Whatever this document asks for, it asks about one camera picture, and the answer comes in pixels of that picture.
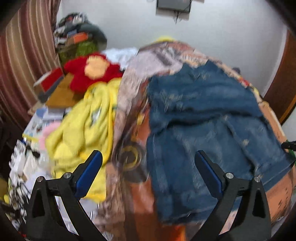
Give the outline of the blue denim jacket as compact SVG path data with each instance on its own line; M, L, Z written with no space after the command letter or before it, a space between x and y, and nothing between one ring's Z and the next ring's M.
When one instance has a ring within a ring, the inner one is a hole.
M237 178L258 176L265 190L290 171L293 157L281 148L252 91L215 63L155 75L147 95L147 167L161 222L202 221L215 207L195 166L199 150Z

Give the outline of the yellow fleece blanket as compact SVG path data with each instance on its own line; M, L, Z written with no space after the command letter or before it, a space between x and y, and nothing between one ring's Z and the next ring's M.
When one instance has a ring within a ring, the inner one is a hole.
M102 153L102 167L86 194L86 198L97 203L106 199L105 170L112 151L120 82L120 78L113 78L108 83L97 82L88 87L83 99L45 139L54 178L74 172L94 150Z

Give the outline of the printed paper box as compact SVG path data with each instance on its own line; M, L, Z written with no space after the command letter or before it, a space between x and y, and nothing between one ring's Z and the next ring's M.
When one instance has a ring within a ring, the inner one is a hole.
M48 108L47 106L38 108L25 128L22 137L37 142L43 129L50 123L62 121L66 112L66 108Z

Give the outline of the brown cardboard box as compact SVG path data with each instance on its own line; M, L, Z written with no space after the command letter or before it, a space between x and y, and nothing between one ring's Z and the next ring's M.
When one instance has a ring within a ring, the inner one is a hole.
M75 93L70 89L74 75L68 73L46 101L48 108L69 108L83 99L84 94Z

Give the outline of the brown wooden door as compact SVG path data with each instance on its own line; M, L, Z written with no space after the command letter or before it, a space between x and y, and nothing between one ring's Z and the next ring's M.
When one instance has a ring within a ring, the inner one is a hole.
M295 48L295 36L288 32L280 66L263 98L269 103L281 124L287 120L295 108Z

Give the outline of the red plush flower pillow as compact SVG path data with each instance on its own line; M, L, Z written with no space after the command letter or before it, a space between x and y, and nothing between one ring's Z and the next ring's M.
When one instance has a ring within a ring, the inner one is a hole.
M123 76L120 66L111 63L105 55L93 53L69 60L63 66L65 73L73 75L69 85L77 93L85 93L88 87L97 82L109 82Z

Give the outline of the striped maroon curtain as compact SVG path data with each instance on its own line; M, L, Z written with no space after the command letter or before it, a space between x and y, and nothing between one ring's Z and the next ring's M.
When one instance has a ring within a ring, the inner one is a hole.
M55 29L60 1L24 1L1 30L1 112L19 128L37 102L34 83L59 66Z

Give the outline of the white cloth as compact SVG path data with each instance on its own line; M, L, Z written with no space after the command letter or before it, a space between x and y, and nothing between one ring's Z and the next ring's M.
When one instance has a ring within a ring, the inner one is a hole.
M107 60L112 64L118 64L120 70L123 71L127 68L131 59L137 55L138 49L135 47L132 48L123 48L123 49L106 49L101 52L106 56Z

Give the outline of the pile of clutter items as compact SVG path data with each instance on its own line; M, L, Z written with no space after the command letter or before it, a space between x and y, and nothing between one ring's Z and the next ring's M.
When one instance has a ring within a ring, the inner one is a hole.
M107 37L88 21L84 13L70 13L62 18L53 32L55 49L61 65L79 56L107 48Z

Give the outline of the wall mounted black device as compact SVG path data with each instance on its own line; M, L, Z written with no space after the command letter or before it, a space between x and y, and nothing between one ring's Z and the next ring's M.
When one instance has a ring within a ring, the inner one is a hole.
M172 17L175 23L181 20L189 20L192 1L190 0L167 0L156 1L156 15Z

